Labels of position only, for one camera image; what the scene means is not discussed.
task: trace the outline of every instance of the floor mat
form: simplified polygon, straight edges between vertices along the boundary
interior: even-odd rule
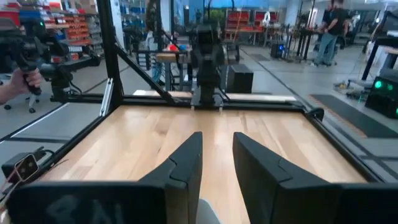
[[[310,98],[361,137],[398,138],[395,131],[332,95],[310,95]]]
[[[251,54],[250,56],[253,57],[254,59],[256,59],[257,61],[266,61],[266,62],[269,61],[268,58],[264,57],[261,54]]]

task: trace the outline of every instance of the person in black shirt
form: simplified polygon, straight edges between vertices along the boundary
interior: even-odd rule
[[[347,11],[343,9],[344,0],[336,0],[334,2],[333,10],[330,17],[324,21],[325,26],[323,29],[323,35],[321,43],[319,46],[319,51],[316,59],[313,61],[312,65],[318,66],[322,62],[326,65],[331,65],[333,54],[335,53],[335,45],[339,35],[346,33],[346,18]]]
[[[331,0],[329,5],[328,5],[328,8],[325,10],[325,13],[323,14],[322,24],[317,30],[319,33],[323,33],[323,31],[325,30],[326,26],[328,24],[330,24],[330,22],[331,22],[330,19],[331,19],[331,16],[332,16],[334,5],[335,5],[335,1]]]

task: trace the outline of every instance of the metal pole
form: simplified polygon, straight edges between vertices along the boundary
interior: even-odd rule
[[[301,0],[300,10],[298,10],[295,27],[297,27],[297,24],[300,25],[301,22],[301,10],[303,9],[303,2],[304,0]]]
[[[162,12],[160,11],[160,0],[156,0],[156,34],[157,50],[163,50],[162,39]]]
[[[312,7],[311,7],[311,11],[310,11],[310,17],[308,18],[308,21],[307,21],[307,27],[310,27],[314,6],[315,6],[315,0],[312,0]]]
[[[111,98],[110,111],[116,109],[122,103],[123,86],[120,79],[118,55],[115,51],[115,31],[113,27],[110,0],[97,1],[99,22],[104,45],[106,71],[108,78],[113,78],[114,87]]]
[[[172,39],[174,39],[174,29],[175,29],[175,24],[174,24],[174,1],[175,0],[169,0],[170,1],[170,31],[171,31],[171,35],[172,35]]]

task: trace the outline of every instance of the black metal frame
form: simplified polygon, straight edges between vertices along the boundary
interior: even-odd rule
[[[392,12],[386,11],[386,12],[384,12],[384,17],[383,17],[383,19],[381,21],[380,28],[378,28],[378,29],[380,29],[380,30],[383,29],[384,24],[386,23],[386,19],[388,17],[393,17],[395,19],[398,19],[398,17],[396,15],[394,15]],[[366,67],[365,67],[365,70],[363,71],[363,74],[362,74],[362,78],[361,78],[362,81],[366,81],[366,79],[367,79],[367,77],[369,75],[369,71],[371,70],[371,67],[372,67],[372,64],[373,64],[373,60],[374,60],[374,58],[376,56],[377,50],[379,48],[379,45],[396,48],[396,47],[398,47],[398,41],[397,40],[398,40],[398,38],[378,37],[374,41],[374,46],[373,46],[372,52],[371,52],[371,54],[369,56],[368,62],[367,62]]]
[[[135,62],[128,58],[127,53],[116,44],[116,38],[113,32],[113,23],[109,1],[98,1],[98,10],[100,13],[101,28],[103,30],[104,52],[106,59],[106,68],[108,77],[113,78],[114,88],[111,93],[111,106],[106,116],[96,118],[84,130],[78,133],[73,139],[68,141],[60,150],[55,153],[50,161],[44,164],[44,169],[40,175],[51,168],[52,164],[56,164],[62,160],[62,157],[70,152],[85,136],[106,119],[118,106],[121,105],[145,105],[145,106],[173,106],[190,108],[190,98],[172,97],[170,93],[163,91],[146,72],[144,72]],[[118,68],[118,56],[131,66],[137,74],[142,77],[160,96],[126,96],[123,94],[122,83]],[[72,102],[92,103],[100,100],[101,95],[83,95],[79,98],[71,100]],[[261,101],[243,101],[230,100],[224,104],[224,110],[263,110],[263,111],[290,111],[302,113],[303,116],[347,159],[350,164],[360,172],[365,179],[370,182],[383,182],[375,172],[364,164],[361,159],[353,154],[350,148],[345,145],[338,137],[336,137],[323,123],[323,110],[308,110],[303,104],[295,103],[265,103]]]

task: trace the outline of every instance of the human hand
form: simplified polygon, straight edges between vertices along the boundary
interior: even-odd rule
[[[28,85],[38,88],[40,82],[42,81],[42,76],[39,73],[39,69],[31,72],[23,72],[21,69],[17,68],[14,70],[11,76],[10,86],[17,94],[28,93]]]

